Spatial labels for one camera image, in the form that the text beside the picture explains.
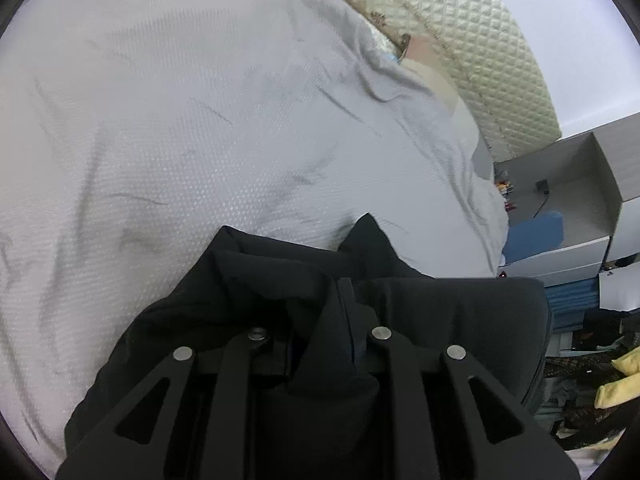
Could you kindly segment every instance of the black cable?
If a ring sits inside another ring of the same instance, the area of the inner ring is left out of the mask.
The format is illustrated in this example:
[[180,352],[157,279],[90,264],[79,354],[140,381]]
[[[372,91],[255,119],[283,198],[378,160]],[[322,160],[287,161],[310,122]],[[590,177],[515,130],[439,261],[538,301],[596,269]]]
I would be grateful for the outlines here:
[[542,205],[541,205],[541,206],[540,206],[540,208],[536,211],[536,214],[535,214],[535,215],[533,215],[533,218],[535,218],[536,216],[538,216],[538,213],[539,213],[540,211],[542,211],[542,208],[546,205],[546,201],[547,201],[547,200],[549,200],[549,193],[547,193],[547,194],[545,195],[545,199],[544,199],[544,201],[542,202]]

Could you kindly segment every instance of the white bedsheet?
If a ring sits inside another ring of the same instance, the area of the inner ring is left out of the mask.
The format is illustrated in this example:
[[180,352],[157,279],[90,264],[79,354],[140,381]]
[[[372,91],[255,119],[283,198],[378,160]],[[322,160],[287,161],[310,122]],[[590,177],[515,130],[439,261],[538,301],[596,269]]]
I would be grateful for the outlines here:
[[507,231],[429,91],[341,0],[31,0],[0,40],[0,411],[52,476],[132,318],[220,226],[433,276]]

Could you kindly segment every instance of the metal screw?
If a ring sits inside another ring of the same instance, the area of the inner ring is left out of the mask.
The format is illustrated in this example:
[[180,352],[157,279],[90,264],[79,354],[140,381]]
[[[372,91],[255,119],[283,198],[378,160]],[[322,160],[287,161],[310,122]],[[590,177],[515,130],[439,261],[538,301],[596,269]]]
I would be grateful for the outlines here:
[[264,341],[267,337],[267,331],[260,326],[255,326],[247,334],[251,341]]
[[371,331],[371,335],[376,339],[384,341],[385,339],[389,339],[391,337],[391,330],[386,326],[377,326]]
[[466,357],[466,350],[460,345],[451,345],[447,348],[447,355],[452,359],[460,361]]
[[176,348],[174,350],[174,359],[176,361],[187,361],[188,359],[191,359],[192,355],[193,350],[191,350],[191,348],[189,348],[188,346],[181,346],[180,348]]

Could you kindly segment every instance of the yellow cloth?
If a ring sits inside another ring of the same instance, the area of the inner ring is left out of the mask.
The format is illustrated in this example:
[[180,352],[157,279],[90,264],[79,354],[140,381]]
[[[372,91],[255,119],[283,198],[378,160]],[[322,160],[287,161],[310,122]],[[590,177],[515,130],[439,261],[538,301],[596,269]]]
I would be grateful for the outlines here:
[[611,364],[626,376],[640,373],[640,347],[613,360]]
[[640,397],[640,374],[603,384],[596,392],[593,405],[596,408],[612,408],[636,397]]

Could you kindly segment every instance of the white drawer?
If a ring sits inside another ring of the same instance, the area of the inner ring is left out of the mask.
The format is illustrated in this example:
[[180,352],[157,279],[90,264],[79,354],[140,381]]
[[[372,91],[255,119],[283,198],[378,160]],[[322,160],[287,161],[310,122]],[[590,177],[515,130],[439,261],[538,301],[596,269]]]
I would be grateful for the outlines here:
[[560,285],[560,283],[579,282],[587,278],[593,278],[598,275],[602,263],[591,264],[575,269],[560,270],[559,272],[551,272],[536,276],[545,286]]
[[608,243],[609,237],[607,236],[584,244],[536,254],[501,267],[499,270],[504,270],[508,276],[535,277],[592,264],[601,264]]
[[623,202],[616,231],[613,233],[607,261],[631,256],[640,251],[640,198]]

